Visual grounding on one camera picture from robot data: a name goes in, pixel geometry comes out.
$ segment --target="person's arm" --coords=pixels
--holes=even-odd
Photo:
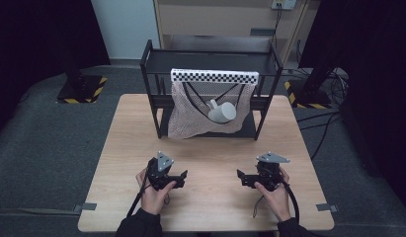
[[[280,167],[283,179],[288,183],[289,175]],[[255,182],[255,187],[264,196],[273,214],[279,220],[278,228],[281,237],[310,237],[312,236],[304,227],[300,226],[295,218],[291,218],[288,205],[288,192],[284,185],[280,185],[273,192],[269,192],[263,185]]]
[[[143,184],[145,170],[135,176],[138,186]],[[135,215],[125,218],[120,224],[116,237],[162,237],[160,225],[160,211],[162,210],[166,195],[174,188],[176,182],[169,183],[165,189],[156,191],[146,180],[145,190],[141,197],[141,208]]]

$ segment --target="white mug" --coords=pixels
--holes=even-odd
[[[215,100],[210,100],[207,105],[211,109],[208,118],[212,121],[225,123],[236,118],[236,108],[229,102],[218,106]]]

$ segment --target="black curtain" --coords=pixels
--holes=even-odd
[[[349,0],[322,0],[300,67],[315,67]],[[384,177],[406,206],[406,0],[356,1],[338,67],[349,74],[341,111],[368,169]]]
[[[0,129],[29,87],[65,72],[49,32],[38,22],[38,5],[61,35],[74,65],[110,64],[91,1],[0,1]]]

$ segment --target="human hand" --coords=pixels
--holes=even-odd
[[[141,187],[143,184],[144,176],[146,174],[146,169],[142,170],[139,174],[135,176],[138,185]],[[150,214],[157,215],[162,210],[165,197],[176,185],[175,181],[169,183],[163,190],[156,191],[151,186],[149,180],[146,180],[144,185],[144,192],[141,196],[141,208]]]
[[[288,183],[289,175],[280,166],[280,171],[282,173],[283,179]],[[278,188],[274,191],[269,192],[263,185],[255,182],[256,189],[264,196],[268,203],[268,206],[273,211],[273,214],[277,217],[279,222],[286,221],[291,218],[289,214],[288,206],[288,192],[286,191],[283,184],[280,184]]]

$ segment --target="gray floor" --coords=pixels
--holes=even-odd
[[[86,74],[108,82],[94,104],[55,102],[63,75],[33,86],[0,135],[0,209],[52,208],[71,210],[89,190],[120,95],[143,93],[139,70],[95,67]],[[286,95],[283,77],[278,94]],[[294,109],[297,119],[337,111]],[[300,128],[328,117],[299,123]],[[304,129],[312,155],[324,127]],[[406,209],[383,179],[370,177],[342,120],[333,122],[313,165],[333,213],[335,228],[324,236],[406,236]],[[0,213],[0,236],[114,236],[81,233],[78,216]],[[166,236],[195,236],[169,233]],[[212,236],[257,236],[257,233],[212,233]]]

